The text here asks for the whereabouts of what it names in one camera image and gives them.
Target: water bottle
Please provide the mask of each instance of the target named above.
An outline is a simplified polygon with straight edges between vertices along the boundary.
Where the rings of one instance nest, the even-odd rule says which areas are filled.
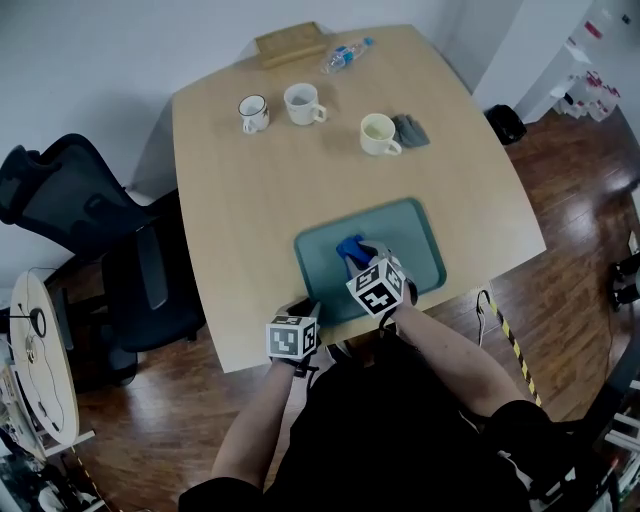
[[[373,39],[365,37],[362,41],[357,41],[348,46],[339,46],[327,57],[322,66],[322,72],[329,74],[340,71],[343,67],[348,66],[351,61],[360,57],[372,44]]]

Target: person's right arm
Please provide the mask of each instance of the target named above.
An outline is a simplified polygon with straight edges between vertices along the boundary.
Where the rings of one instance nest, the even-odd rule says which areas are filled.
[[[504,368],[464,336],[408,304],[398,307],[393,320],[472,412],[489,417],[506,403],[524,400]]]

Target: forearm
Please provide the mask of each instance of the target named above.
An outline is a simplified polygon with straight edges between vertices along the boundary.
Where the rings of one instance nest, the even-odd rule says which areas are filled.
[[[260,390],[237,416],[218,451],[212,478],[244,480],[259,489],[278,443],[295,368],[275,361]]]
[[[472,412],[491,416],[502,405],[524,398],[504,368],[464,336],[409,306],[399,307],[393,319],[440,380]]]

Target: teal serving tray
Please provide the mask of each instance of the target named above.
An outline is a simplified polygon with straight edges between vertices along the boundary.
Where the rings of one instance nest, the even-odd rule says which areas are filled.
[[[438,245],[422,205],[401,199],[300,233],[294,249],[309,297],[322,303],[319,322],[338,325],[365,314],[347,290],[347,268],[336,246],[347,237],[384,242],[414,278],[418,294],[447,279]]]

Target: white cup with dark rim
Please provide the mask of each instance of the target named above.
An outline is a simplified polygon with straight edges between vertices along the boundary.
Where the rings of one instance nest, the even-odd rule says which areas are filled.
[[[289,117],[299,126],[327,120],[327,109],[318,103],[318,90],[311,84],[289,87],[284,92],[284,103]]]
[[[242,116],[242,131],[253,134],[269,126],[269,107],[267,100],[258,94],[247,96],[238,105]]]
[[[373,156],[398,156],[402,146],[393,140],[396,125],[384,114],[369,114],[360,123],[360,146]]]

